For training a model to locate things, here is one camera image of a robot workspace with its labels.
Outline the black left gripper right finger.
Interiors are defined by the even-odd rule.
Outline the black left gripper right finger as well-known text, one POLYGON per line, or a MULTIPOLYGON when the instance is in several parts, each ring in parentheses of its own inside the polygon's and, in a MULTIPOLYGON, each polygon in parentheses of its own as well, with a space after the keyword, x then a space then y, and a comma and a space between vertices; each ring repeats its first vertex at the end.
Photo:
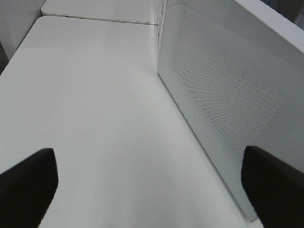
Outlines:
POLYGON ((304 226, 302 172, 257 146, 247 146, 241 183, 263 227, 304 226))

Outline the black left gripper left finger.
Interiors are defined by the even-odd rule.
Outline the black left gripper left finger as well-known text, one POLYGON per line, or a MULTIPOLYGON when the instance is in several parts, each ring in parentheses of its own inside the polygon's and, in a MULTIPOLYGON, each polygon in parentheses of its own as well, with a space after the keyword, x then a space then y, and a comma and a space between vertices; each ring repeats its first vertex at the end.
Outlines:
POLYGON ((37 228, 58 187, 54 150, 41 149, 0 175, 0 226, 37 228))

